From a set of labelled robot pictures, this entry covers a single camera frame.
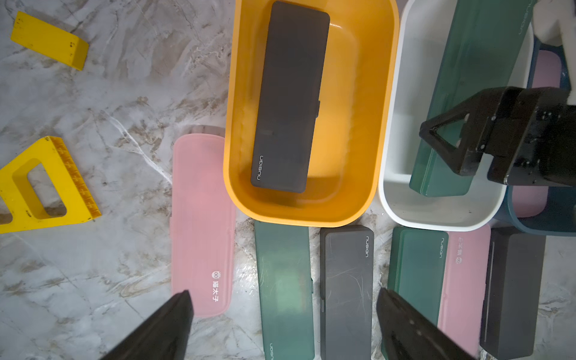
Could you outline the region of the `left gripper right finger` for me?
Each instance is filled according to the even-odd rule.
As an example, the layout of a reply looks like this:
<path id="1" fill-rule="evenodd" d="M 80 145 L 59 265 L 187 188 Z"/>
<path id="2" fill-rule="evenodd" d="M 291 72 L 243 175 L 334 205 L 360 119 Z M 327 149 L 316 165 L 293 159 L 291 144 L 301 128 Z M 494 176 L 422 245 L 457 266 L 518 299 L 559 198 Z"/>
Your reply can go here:
<path id="1" fill-rule="evenodd" d="M 472 359 L 396 292 L 382 288 L 376 302 L 387 359 Z"/>

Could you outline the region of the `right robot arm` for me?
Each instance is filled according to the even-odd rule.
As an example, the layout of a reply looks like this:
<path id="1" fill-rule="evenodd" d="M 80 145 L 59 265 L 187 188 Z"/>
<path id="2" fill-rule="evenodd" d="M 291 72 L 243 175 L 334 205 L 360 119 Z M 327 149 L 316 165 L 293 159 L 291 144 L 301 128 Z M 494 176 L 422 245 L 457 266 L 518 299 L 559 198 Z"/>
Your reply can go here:
<path id="1" fill-rule="evenodd" d="M 450 170 L 474 176 L 483 155 L 487 179 L 512 186 L 575 186 L 575 2 L 536 1 L 521 22 L 544 44 L 561 45 L 570 89 L 484 88 L 425 121 L 419 136 Z"/>

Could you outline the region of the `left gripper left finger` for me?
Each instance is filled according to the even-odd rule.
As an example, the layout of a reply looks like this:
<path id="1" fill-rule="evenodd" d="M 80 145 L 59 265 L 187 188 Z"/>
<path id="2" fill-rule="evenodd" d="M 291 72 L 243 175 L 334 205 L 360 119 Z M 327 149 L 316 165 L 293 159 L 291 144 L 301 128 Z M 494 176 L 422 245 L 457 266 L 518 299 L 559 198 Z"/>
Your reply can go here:
<path id="1" fill-rule="evenodd" d="M 190 293 L 173 295 L 104 356 L 105 359 L 183 359 L 194 308 Z"/>

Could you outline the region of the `black pencil case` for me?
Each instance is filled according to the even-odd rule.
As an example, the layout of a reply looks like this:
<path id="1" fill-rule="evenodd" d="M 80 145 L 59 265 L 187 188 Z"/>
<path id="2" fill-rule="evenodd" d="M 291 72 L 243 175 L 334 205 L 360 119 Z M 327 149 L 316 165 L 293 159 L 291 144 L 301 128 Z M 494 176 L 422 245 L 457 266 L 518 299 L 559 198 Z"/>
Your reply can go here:
<path id="1" fill-rule="evenodd" d="M 271 7 L 250 182 L 301 194 L 306 189 L 330 16 L 275 1 Z"/>

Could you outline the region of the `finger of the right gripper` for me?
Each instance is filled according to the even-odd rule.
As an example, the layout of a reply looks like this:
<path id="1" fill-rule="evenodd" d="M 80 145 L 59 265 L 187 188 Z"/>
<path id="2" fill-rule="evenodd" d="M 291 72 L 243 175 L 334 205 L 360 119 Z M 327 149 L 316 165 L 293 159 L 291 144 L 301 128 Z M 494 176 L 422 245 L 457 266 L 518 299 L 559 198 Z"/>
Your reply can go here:
<path id="1" fill-rule="evenodd" d="M 482 156 L 497 148 L 497 123 L 506 114 L 506 89 L 488 88 L 425 121 L 419 136 L 458 176 L 474 176 Z"/>

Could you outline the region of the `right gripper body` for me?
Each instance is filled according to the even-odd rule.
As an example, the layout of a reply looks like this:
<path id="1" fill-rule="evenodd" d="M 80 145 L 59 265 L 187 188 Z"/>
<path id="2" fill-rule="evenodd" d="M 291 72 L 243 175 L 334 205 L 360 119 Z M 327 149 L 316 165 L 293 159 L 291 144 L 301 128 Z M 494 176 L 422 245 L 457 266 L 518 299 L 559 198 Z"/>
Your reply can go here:
<path id="1" fill-rule="evenodd" d="M 488 180 L 504 185 L 575 186 L 575 107 L 562 88 L 506 89 Z"/>

